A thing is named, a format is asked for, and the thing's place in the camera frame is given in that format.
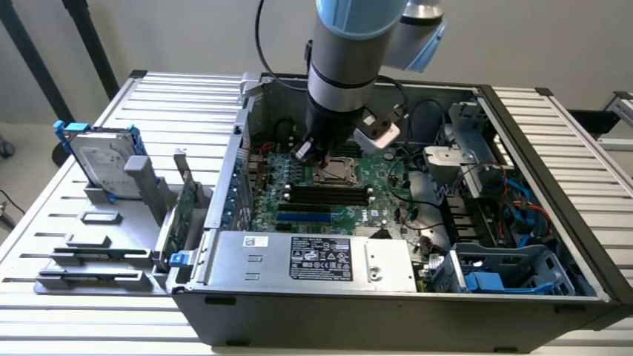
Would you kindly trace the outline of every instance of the capacitor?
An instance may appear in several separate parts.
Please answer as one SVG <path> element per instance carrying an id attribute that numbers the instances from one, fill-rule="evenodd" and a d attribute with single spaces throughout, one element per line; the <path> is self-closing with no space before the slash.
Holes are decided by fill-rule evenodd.
<path id="1" fill-rule="evenodd" d="M 390 152 L 385 152 L 385 154 L 382 154 L 382 159 L 385 159 L 385 161 L 387 162 L 393 161 L 394 158 L 395 158 L 395 155 L 391 154 Z"/>

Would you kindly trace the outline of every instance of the sticker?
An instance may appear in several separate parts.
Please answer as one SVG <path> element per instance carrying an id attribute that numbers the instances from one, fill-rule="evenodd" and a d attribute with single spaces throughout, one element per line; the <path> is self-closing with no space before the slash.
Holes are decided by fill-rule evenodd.
<path id="1" fill-rule="evenodd" d="M 267 236 L 243 236 L 243 247 L 267 247 Z"/>
<path id="2" fill-rule="evenodd" d="M 350 282 L 353 273 L 349 239 L 293 237 L 289 276 L 293 280 Z"/>
<path id="3" fill-rule="evenodd" d="M 129 158 L 123 148 L 117 145 L 111 149 L 81 147 L 78 154 L 87 164 L 97 186 L 117 197 L 138 196 L 134 180 L 122 170 Z"/>

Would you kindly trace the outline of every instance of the black pole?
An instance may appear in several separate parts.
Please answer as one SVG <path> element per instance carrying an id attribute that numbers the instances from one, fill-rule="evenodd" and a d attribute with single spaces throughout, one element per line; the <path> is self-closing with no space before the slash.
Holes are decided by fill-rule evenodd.
<path id="1" fill-rule="evenodd" d="M 97 30 L 91 23 L 86 0 L 61 0 L 61 2 L 74 21 L 82 45 L 86 47 L 91 64 L 97 71 L 102 88 L 105 89 L 105 94 L 107 94 L 107 98 L 111 100 L 118 92 L 118 83 L 111 67 L 109 66 L 107 56 L 101 46 Z"/>
<path id="2" fill-rule="evenodd" d="M 29 33 L 26 32 L 26 29 L 23 29 L 23 25 L 17 17 L 10 0 L 0 0 L 0 20 L 6 29 L 6 33 L 10 36 L 10 40 L 15 45 L 17 51 L 21 54 L 21 58 L 29 66 L 31 76 L 35 78 L 43 96 L 46 97 L 47 104 L 50 104 L 51 110 L 55 112 L 57 119 L 62 120 L 65 123 L 74 122 L 66 102 L 61 97 L 59 89 L 57 89 L 57 85 L 51 80 L 46 65 L 41 60 Z"/>

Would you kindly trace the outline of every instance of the white wall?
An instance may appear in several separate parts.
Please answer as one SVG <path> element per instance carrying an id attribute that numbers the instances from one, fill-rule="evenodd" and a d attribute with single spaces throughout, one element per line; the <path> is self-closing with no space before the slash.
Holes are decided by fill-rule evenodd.
<path id="1" fill-rule="evenodd" d="M 303 70 L 313 0 L 266 0 L 262 46 L 275 71 Z M 61 1 L 13 0 L 74 118 L 106 104 Z M 257 0 L 89 0 L 119 82 L 131 69 L 194 73 L 261 70 L 253 41 Z M 598 108 L 633 90 L 630 0 L 443 0 L 450 21 L 423 74 L 397 78 L 548 87 L 570 108 Z M 51 122 L 51 110 L 0 27 L 0 121 Z"/>

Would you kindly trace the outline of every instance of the blue latch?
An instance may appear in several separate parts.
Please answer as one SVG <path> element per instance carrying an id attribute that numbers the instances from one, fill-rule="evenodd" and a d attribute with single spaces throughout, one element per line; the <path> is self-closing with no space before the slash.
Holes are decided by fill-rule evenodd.
<path id="1" fill-rule="evenodd" d="M 182 268 L 189 265 L 189 255 L 187 254 L 171 254 L 169 257 L 169 267 Z"/>
<path id="2" fill-rule="evenodd" d="M 86 132 L 90 129 L 90 124 L 86 124 L 85 122 L 71 122 L 67 124 L 66 128 L 63 128 L 63 131 L 66 132 Z"/>
<path id="3" fill-rule="evenodd" d="M 534 288 L 505 288 L 498 273 L 473 272 L 466 275 L 466 288 L 473 293 L 546 294 L 552 287 L 552 283 L 543 283 Z"/>

